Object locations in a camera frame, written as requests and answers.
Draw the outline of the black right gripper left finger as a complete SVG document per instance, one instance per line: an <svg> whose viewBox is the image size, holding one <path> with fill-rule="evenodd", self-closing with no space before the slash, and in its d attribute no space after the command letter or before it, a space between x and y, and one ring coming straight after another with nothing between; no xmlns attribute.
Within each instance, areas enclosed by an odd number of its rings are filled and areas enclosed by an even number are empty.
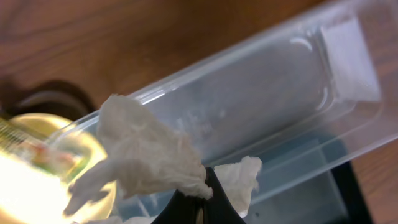
<svg viewBox="0 0 398 224"><path fill-rule="evenodd" d="M176 190L152 224L203 224L203 200Z"/></svg>

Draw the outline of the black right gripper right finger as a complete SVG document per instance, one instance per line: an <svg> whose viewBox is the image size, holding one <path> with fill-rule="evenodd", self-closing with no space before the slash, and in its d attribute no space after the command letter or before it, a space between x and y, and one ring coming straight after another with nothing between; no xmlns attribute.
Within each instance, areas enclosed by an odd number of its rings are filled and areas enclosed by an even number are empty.
<svg viewBox="0 0 398 224"><path fill-rule="evenodd" d="M214 170L206 168L205 183L213 190L213 196L203 202L204 224L246 224L230 203Z"/></svg>

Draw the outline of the white paper napkin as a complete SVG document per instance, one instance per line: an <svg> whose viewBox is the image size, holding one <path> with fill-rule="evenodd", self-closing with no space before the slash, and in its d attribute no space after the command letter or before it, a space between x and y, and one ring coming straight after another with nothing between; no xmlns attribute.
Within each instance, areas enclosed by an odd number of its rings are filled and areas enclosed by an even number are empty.
<svg viewBox="0 0 398 224"><path fill-rule="evenodd" d="M166 190L205 200L216 197L215 187L205 182L210 176L189 137L168 128L138 101L110 96L99 111L97 136L108 156L68 189L71 199L65 215L101 200L107 194L103 187L114 181L125 197Z"/></svg>

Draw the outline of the yellow orange snack wrapper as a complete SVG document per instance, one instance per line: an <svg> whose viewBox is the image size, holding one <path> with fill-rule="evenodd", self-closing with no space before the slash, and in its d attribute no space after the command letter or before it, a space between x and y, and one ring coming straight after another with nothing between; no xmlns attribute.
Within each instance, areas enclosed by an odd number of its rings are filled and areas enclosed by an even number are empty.
<svg viewBox="0 0 398 224"><path fill-rule="evenodd" d="M18 159L52 175L72 180L83 170L90 155L86 150L53 149L38 135L1 119L1 154Z"/></svg>

